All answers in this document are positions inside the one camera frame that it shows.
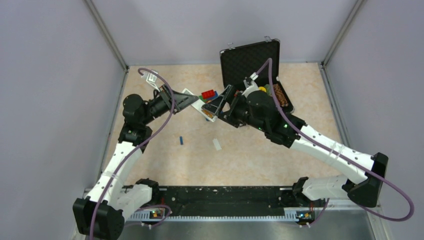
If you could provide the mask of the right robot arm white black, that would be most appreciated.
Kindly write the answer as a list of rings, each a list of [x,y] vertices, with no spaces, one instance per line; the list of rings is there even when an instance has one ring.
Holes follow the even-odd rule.
[[[261,90],[244,95],[231,85],[201,109],[238,128],[251,126],[264,133],[272,143],[309,154],[341,174],[333,177],[302,177],[293,185],[293,200],[307,206],[318,199],[349,199],[366,208],[374,208],[382,188],[389,158],[351,149],[316,131],[304,120],[281,116],[274,99]]]

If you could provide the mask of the orange battery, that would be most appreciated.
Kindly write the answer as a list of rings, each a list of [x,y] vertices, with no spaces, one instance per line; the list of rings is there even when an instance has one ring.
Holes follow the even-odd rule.
[[[209,121],[214,121],[214,117],[215,117],[215,115],[213,114],[213,113],[211,113],[211,112],[209,112],[209,111],[207,111],[207,110],[205,110],[205,109],[202,109],[202,112],[206,115],[206,118],[209,120]]]

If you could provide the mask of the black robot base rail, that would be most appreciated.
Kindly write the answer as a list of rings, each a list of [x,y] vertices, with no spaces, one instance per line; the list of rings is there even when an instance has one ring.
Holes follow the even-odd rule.
[[[129,222],[312,223],[326,200],[309,200],[290,186],[161,186]]]

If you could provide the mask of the white remote control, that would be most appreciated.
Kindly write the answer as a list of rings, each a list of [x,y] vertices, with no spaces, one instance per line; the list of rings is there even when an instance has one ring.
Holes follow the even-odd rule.
[[[196,100],[194,103],[192,103],[191,104],[191,106],[196,110],[196,111],[198,111],[207,121],[209,121],[207,118],[206,118],[206,115],[202,112],[202,106],[204,105],[205,103],[202,101],[202,100],[200,100],[200,99],[198,99],[198,100]],[[209,121],[209,122],[212,122],[212,123],[214,123],[215,121],[216,121],[216,119],[217,119],[217,116],[215,116],[214,117],[214,121]]]

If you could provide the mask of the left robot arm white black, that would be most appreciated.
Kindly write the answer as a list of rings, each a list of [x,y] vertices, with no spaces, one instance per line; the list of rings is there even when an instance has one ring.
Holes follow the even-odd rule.
[[[168,113],[173,115],[199,100],[188,92],[177,92],[166,85],[154,90],[153,99],[130,94],[123,100],[124,124],[114,153],[96,184],[83,198],[77,198],[72,210],[76,228],[82,235],[102,240],[116,240],[126,221],[143,205],[160,202],[158,183],[144,179],[128,193],[122,189],[149,141],[156,135],[149,123]]]

